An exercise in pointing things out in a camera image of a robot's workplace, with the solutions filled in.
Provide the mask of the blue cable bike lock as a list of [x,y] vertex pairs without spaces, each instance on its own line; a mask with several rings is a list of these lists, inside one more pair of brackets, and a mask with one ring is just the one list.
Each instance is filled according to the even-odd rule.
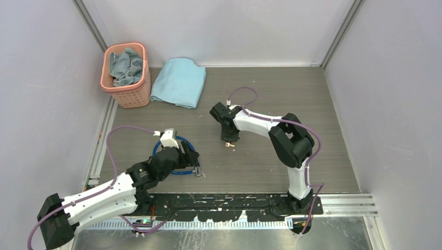
[[[177,136],[177,139],[178,140],[181,140],[181,141],[185,141],[187,144],[188,144],[188,147],[191,149],[191,150],[194,150],[194,147],[193,147],[193,145],[187,140],[187,139],[185,139],[185,138],[183,138],[183,137],[181,137],[181,136]],[[152,154],[153,154],[153,156],[157,153],[157,150],[161,147],[161,142],[160,141],[158,141],[156,144],[155,144],[155,146],[154,146],[154,148],[153,148],[153,151],[152,151]],[[194,169],[193,170],[186,170],[186,171],[172,171],[171,172],[171,174],[173,174],[173,175],[189,175],[189,174],[195,174],[197,177],[200,177],[202,174],[203,174],[203,172],[202,172],[202,170],[201,170],[201,166],[200,166],[200,164],[199,164],[199,161],[197,160],[197,165],[196,166],[194,166]]]

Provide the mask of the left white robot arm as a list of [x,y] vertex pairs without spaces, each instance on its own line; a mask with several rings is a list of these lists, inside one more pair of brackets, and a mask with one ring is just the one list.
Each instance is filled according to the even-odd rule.
[[76,233],[114,216],[137,212],[146,215],[152,208],[148,193],[177,169],[199,164],[199,153],[187,142],[163,147],[148,160],[132,165],[111,181],[79,194],[48,196],[38,215],[46,249],[56,249],[71,241]]

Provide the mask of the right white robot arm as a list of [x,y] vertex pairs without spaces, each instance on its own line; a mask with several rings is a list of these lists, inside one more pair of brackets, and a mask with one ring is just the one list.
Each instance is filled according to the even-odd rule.
[[239,105],[225,106],[221,102],[211,108],[210,115],[220,123],[220,138],[226,143],[237,142],[241,131],[270,139],[278,159],[288,170],[288,206],[296,214],[309,208],[313,189],[306,171],[315,142],[296,115],[265,116]]

